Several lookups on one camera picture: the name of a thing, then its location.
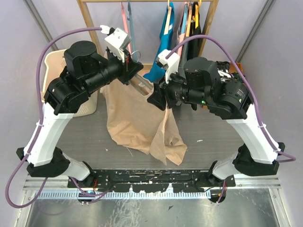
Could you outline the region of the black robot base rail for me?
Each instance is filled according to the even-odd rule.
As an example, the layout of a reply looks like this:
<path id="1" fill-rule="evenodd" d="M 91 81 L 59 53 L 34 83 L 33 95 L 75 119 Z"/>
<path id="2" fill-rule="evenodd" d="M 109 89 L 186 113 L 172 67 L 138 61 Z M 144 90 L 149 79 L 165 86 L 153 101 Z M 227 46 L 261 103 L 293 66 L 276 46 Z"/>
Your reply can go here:
<path id="1" fill-rule="evenodd" d="M 171 191 L 174 195 L 201 193 L 211 198 L 212 189 L 225 190 L 227 186 L 235 186 L 233 176 L 216 181 L 207 171 L 199 169 L 95 169 L 87 180 L 70 177 L 68 181 L 68 188 L 78 189 L 78 198 L 88 202 L 112 192 L 117 195 L 132 192 L 137 196 Z"/>

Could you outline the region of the beige t shirt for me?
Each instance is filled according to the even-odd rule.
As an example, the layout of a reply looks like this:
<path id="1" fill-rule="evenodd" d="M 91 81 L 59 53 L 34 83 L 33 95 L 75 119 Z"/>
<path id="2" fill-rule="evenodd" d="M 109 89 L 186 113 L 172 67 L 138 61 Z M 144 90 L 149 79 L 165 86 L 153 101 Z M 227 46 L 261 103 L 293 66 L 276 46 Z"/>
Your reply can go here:
<path id="1" fill-rule="evenodd" d="M 142 95 L 119 80 L 100 89 L 106 100 L 107 130 L 111 139 L 126 148 L 138 150 L 166 164 L 180 165 L 187 145 L 179 133 L 173 111 L 161 111 Z"/>

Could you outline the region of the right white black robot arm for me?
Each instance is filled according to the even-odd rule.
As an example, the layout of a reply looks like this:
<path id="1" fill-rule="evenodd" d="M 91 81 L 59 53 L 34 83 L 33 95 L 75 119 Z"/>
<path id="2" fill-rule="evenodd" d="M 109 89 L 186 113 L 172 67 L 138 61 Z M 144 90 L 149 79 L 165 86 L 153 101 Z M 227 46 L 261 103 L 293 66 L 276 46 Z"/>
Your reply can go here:
<path id="1" fill-rule="evenodd" d="M 284 151 L 285 145 L 274 142 L 276 148 L 272 148 L 269 144 L 263 134 L 264 127 L 258 124 L 248 88 L 238 81 L 223 82 L 217 63 L 203 57 L 188 60 L 183 71 L 172 73 L 168 82 L 161 79 L 154 83 L 148 103 L 161 110 L 173 108 L 177 102 L 190 104 L 193 110 L 197 110 L 198 105 L 207 106 L 210 113 L 230 124 L 244 142 L 231 157 L 212 163 L 207 173 L 208 182 L 219 186 L 234 174 L 276 175 L 278 152 Z"/>

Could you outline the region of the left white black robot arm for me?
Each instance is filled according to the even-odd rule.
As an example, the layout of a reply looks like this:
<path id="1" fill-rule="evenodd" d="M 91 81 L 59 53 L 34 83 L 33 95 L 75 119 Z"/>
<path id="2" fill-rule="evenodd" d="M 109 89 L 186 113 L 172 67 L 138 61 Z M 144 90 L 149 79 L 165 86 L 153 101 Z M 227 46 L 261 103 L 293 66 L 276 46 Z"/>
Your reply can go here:
<path id="1" fill-rule="evenodd" d="M 64 51 L 66 65 L 45 91 L 43 122 L 37 125 L 28 145 L 16 151 L 19 158 L 26 157 L 31 177 L 66 175 L 77 179 L 83 187 L 94 184 L 97 177 L 92 168 L 68 157 L 56 145 L 68 122 L 94 92 L 115 79 L 127 85 L 143 69 L 127 50 L 123 53 L 126 58 L 120 60 L 107 49 L 104 58 L 91 41 L 76 42 Z"/>

